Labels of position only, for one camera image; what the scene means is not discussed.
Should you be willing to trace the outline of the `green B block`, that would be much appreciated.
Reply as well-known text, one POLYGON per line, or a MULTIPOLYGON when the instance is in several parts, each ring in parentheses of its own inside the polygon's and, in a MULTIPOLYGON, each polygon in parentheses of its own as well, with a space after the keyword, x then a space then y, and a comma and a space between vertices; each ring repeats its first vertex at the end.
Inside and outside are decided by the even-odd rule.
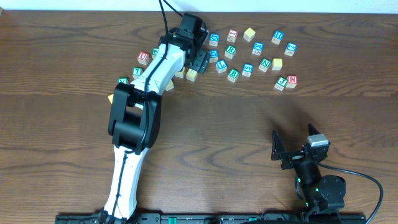
POLYGON ((240 75, 239 70, 232 68, 228 73, 228 80, 235 83, 240 75))

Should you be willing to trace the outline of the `yellow O block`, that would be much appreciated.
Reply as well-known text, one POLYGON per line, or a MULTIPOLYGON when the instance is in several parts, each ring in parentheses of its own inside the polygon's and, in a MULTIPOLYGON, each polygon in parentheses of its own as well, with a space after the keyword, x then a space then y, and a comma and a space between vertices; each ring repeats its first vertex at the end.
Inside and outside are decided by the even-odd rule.
POLYGON ((283 67, 283 60, 281 58, 274 58, 272 61, 272 70, 279 71, 283 67))

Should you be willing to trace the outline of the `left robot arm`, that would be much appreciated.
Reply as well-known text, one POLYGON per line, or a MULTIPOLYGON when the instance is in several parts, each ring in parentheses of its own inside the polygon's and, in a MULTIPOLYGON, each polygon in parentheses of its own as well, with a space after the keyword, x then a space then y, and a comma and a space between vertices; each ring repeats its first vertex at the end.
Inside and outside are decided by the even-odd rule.
POLYGON ((160 129, 162 95, 184 67, 203 72, 208 64, 201 50, 208 36, 202 19, 186 12, 179 27, 165 31, 158 54, 143 74, 130 84, 118 83, 114 89, 108 123, 114 173, 100 223, 126 223, 133 216, 142 164, 160 129))

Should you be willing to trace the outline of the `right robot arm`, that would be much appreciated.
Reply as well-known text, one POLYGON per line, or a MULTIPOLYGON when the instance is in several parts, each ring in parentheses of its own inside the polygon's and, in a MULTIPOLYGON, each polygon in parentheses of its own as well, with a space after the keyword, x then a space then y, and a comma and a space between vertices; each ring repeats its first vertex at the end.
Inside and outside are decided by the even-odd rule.
POLYGON ((336 175, 322 176, 319 163, 327 158, 330 141, 312 124, 308 125, 307 143, 298 151, 286 151, 277 131, 272 132, 273 161, 281 161, 281 169, 293 169, 296 174, 296 193, 308 207, 300 219, 310 221, 311 216, 334 213, 343 208, 346 194, 344 178, 336 175))

